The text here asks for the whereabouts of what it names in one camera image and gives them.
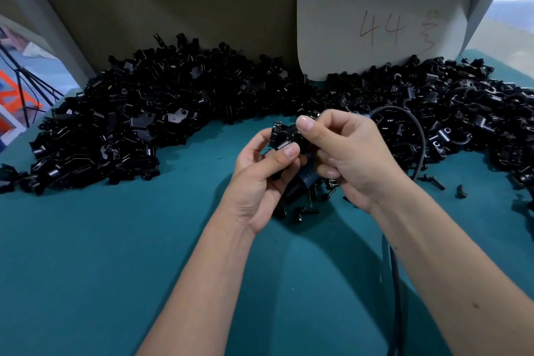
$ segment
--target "pile of black metal parts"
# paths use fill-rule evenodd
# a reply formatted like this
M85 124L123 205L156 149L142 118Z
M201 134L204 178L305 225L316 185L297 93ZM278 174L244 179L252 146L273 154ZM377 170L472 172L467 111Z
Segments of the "pile of black metal parts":
M185 144L211 120L232 124L253 116L317 115L324 109L367 113L404 107L427 137L425 164L461 150L487 150L491 162L534 188L534 90L489 79L484 61L420 62L371 67L358 75L329 75L323 85L288 73L281 58L259 63L221 43L202 50L183 34L177 45L138 50L132 59L110 56L111 69L67 97L39 125L30 143L37 162L29 173L4 166L0 192L15 185L38 195L47 187L80 188L108 178L117 184L159 175L157 148ZM420 137L401 112L373 118L404 169L415 166Z

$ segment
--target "handwritten scribble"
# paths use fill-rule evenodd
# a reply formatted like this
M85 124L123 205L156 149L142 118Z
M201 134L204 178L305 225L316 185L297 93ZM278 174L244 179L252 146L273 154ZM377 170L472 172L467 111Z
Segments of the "handwritten scribble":
M380 26L375 26L374 25L374 15L373 15L373 22L371 24L371 29L370 30L367 30L365 33L362 33L363 29L364 29L364 25L365 25L365 20L367 18L367 10L365 10L365 15L364 15L364 20L362 22L362 26L360 27L360 37L363 37L364 35L366 34L369 34L370 33L370 45L373 46L373 43L374 43L374 31L376 29L379 29Z
M389 17L388 17L388 21L387 23L385 24L385 30L388 32L388 33L395 33L395 45L397 45L397 36L398 36L398 33L400 30L406 28L406 26L402 26L402 27L399 27L401 22L400 22L400 18L401 18L401 15L398 15L397 17L397 28L396 29L388 29L388 26L389 26L389 21L391 20L391 16L393 16L393 13L390 13L389 14Z
M436 45L436 43L430 39L431 35L428 32L432 29L435 29L439 25L439 23L430 22L430 20L437 18L439 18L439 11L431 10L427 14L427 19L421 24L421 26L424 28L424 30L421 31L421 36L424 37L424 43L429 44L429 46L424 51L419 52L418 55L425 53Z

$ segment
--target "forearm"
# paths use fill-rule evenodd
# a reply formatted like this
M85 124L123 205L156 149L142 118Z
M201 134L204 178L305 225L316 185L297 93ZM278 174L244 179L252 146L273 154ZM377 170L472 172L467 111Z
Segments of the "forearm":
M417 185L400 178L372 211L456 354L528 354L534 305Z
M138 356L224 354L254 233L217 212Z

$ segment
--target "person's right hand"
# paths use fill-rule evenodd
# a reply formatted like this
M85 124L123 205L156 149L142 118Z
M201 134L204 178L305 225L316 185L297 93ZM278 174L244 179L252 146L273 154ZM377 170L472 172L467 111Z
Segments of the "person's right hand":
M317 152L317 172L338 183L352 204L371 212L406 174L391 156L370 118L339 110L324 111L317 121L300 116L298 130Z

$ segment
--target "person's left hand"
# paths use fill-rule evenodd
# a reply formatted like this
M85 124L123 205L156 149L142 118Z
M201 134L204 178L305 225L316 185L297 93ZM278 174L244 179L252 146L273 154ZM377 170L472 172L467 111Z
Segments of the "person's left hand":
M278 151L262 155L271 137L266 128L256 134L237 156L236 167L217 209L229 218L249 227L255 234L260 232L272 216L287 184L297 174L301 161L300 147L296 142ZM285 169L279 180L269 179Z

